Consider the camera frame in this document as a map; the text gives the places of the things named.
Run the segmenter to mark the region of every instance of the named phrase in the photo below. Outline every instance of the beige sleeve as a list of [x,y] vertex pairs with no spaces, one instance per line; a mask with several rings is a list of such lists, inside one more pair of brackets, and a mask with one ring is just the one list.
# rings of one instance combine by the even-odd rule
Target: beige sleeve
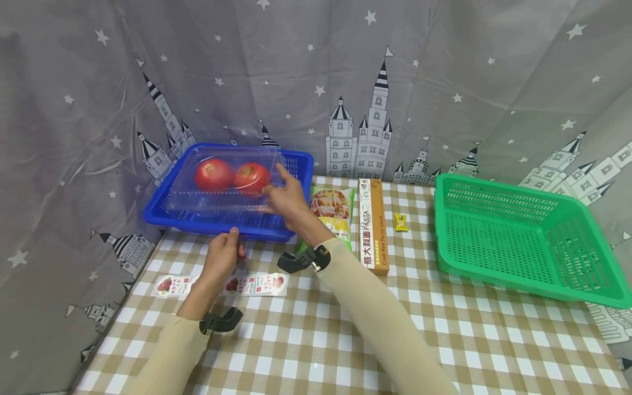
[[191,371],[206,351],[209,342],[209,337],[200,332],[199,325],[199,321],[170,316],[160,333],[154,352],[124,393],[182,394]]
[[342,241],[331,239],[323,245],[331,253],[331,263],[318,277],[349,313],[399,393],[458,394],[410,315],[391,291]]

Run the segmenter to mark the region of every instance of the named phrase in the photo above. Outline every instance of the black wrist clip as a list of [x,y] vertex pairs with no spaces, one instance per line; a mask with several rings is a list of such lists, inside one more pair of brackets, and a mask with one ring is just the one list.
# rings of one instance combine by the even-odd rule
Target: black wrist clip
[[208,313],[202,321],[200,321],[200,331],[202,334],[207,335],[209,331],[214,332],[230,332],[243,317],[243,313],[236,307],[228,309],[223,317],[218,316],[215,313]]
[[316,273],[325,269],[331,261],[331,255],[329,251],[322,245],[319,245],[315,250],[313,248],[307,248],[298,254],[294,255],[284,252],[277,261],[277,266],[287,273],[293,274],[309,266],[312,266]]

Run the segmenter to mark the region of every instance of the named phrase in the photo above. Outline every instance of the table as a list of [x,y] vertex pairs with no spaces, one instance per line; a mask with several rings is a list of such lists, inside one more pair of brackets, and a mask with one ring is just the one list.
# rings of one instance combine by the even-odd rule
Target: table
[[[314,177],[314,182],[357,186],[357,180],[348,179]],[[433,194],[433,188],[384,184],[391,271],[382,280],[461,393],[631,393],[584,303],[449,283],[440,276]],[[408,216],[410,232],[394,232],[393,212]],[[152,297],[151,285],[163,274],[199,273],[207,242],[207,237],[174,229],[166,233],[76,394],[119,394],[138,375],[165,318],[181,303]],[[249,248],[249,272],[278,271],[278,256],[295,248],[295,242]],[[220,303],[238,306],[244,317],[234,332],[211,335],[185,394],[393,391],[348,315],[310,270],[290,277],[284,298],[230,296]]]

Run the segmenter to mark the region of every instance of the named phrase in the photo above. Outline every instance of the cardboard box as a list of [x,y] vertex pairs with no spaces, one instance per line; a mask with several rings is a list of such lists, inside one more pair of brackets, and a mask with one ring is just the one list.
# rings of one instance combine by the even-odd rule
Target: cardboard box
[[382,181],[361,178],[360,194],[360,263],[378,276],[389,273],[389,250],[386,243],[386,218]]

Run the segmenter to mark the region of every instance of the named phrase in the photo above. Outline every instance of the small yellow packet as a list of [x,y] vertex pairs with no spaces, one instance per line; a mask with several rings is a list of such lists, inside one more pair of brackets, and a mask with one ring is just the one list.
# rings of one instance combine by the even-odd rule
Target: small yellow packet
[[406,226],[406,214],[398,214],[394,212],[393,216],[395,217],[395,231],[408,232],[408,227]]

